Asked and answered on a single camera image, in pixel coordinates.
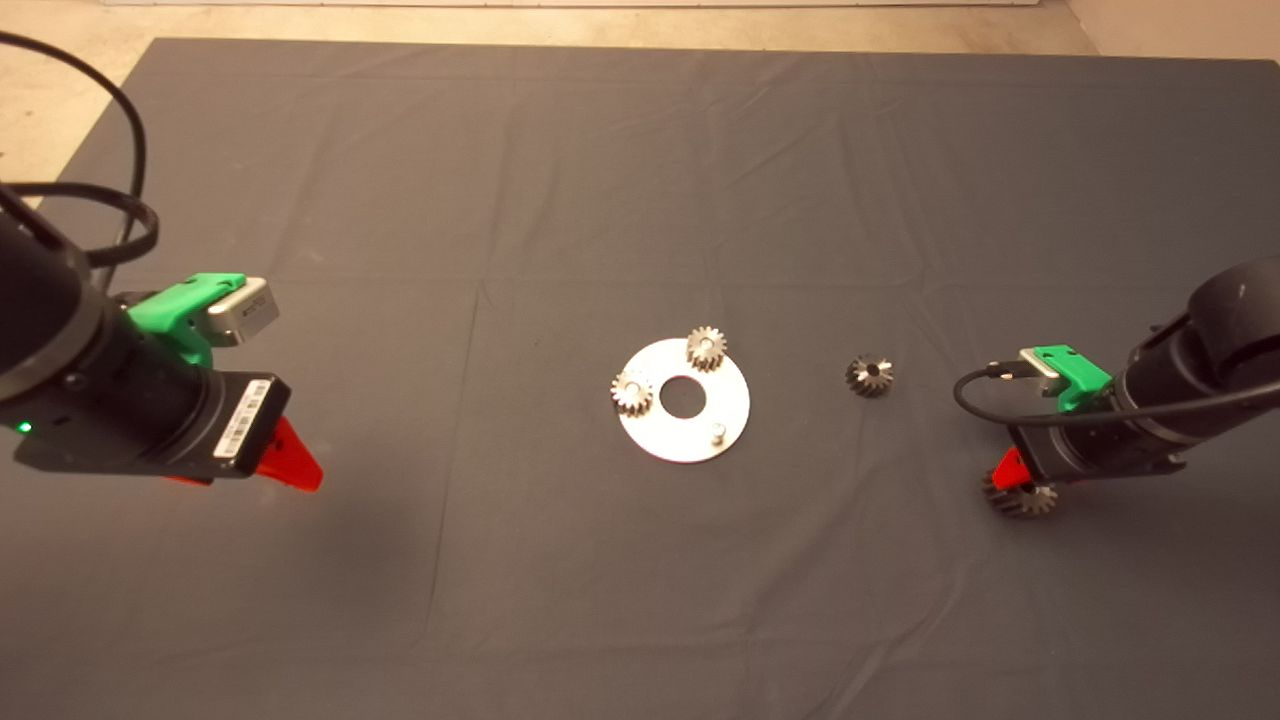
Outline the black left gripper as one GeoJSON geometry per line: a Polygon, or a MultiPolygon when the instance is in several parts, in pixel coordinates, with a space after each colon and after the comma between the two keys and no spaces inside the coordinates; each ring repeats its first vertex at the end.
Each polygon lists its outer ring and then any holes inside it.
{"type": "Polygon", "coordinates": [[[285,416],[289,400],[280,377],[187,363],[106,304],[69,363],[13,397],[13,457],[46,473],[195,487],[256,475],[315,493],[324,470],[285,416]]]}

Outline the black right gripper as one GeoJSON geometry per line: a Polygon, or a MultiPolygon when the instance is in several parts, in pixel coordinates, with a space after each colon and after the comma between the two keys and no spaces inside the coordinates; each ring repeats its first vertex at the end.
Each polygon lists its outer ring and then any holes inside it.
{"type": "Polygon", "coordinates": [[[1185,466],[1187,445],[1149,429],[1152,421],[1089,425],[1010,427],[1014,446],[993,469],[993,488],[1009,492],[1032,483],[1165,475],[1185,466]]]}

